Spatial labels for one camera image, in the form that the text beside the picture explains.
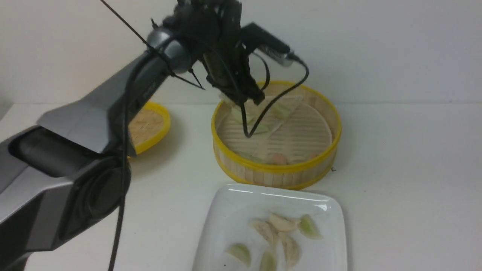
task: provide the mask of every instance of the square plate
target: square plate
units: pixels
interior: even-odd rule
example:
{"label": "square plate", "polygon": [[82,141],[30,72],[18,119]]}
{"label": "square plate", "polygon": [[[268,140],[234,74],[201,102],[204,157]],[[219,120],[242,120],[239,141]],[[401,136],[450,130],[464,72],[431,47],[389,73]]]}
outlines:
{"label": "square plate", "polygon": [[[267,220],[271,213],[285,217],[310,215],[322,240],[311,240],[299,230],[290,233],[301,247],[301,258],[292,271],[347,271],[345,223],[340,205],[332,198],[292,190],[231,184],[214,196],[198,244],[193,271],[258,271],[268,243],[249,222]],[[251,254],[246,267],[224,251],[233,244],[245,244]],[[278,241],[278,271],[285,270],[283,247]]]}

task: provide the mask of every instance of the white table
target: white table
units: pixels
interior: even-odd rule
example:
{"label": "white table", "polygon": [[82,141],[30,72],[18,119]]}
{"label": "white table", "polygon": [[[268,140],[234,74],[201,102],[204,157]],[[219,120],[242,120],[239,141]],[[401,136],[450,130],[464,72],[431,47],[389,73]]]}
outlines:
{"label": "white table", "polygon": [[[0,139],[56,106],[13,105]],[[117,271],[191,270],[211,199],[232,182],[212,151],[214,105],[167,108],[169,134],[131,160]],[[349,270],[482,270],[482,105],[346,104],[339,111],[336,172],[306,190],[341,204]],[[106,271],[116,218],[33,254],[26,270]]]}

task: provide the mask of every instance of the bamboo steamer basket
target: bamboo steamer basket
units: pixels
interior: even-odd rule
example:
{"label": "bamboo steamer basket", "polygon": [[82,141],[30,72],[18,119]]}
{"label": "bamboo steamer basket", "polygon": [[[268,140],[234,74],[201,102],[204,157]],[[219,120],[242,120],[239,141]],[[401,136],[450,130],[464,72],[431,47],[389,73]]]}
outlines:
{"label": "bamboo steamer basket", "polygon": [[129,124],[136,154],[156,145],[169,131],[171,118],[163,106],[147,102]]}
{"label": "bamboo steamer basket", "polygon": [[[265,90],[265,95],[278,95],[292,85],[291,82],[273,81]],[[225,102],[218,104],[211,121],[214,154],[221,169],[233,180],[300,190],[313,185],[331,170],[341,137],[341,120],[335,106],[306,86],[300,86],[284,97],[290,96],[301,97],[299,106],[275,132],[278,138],[268,139],[258,146],[288,151],[288,159],[294,161],[289,165],[257,163],[234,152],[234,148],[242,148],[249,139],[244,137],[241,125],[238,124],[234,130],[232,123],[226,120],[231,105]],[[310,155],[313,149],[320,151]],[[302,160],[300,156],[311,157]]]}

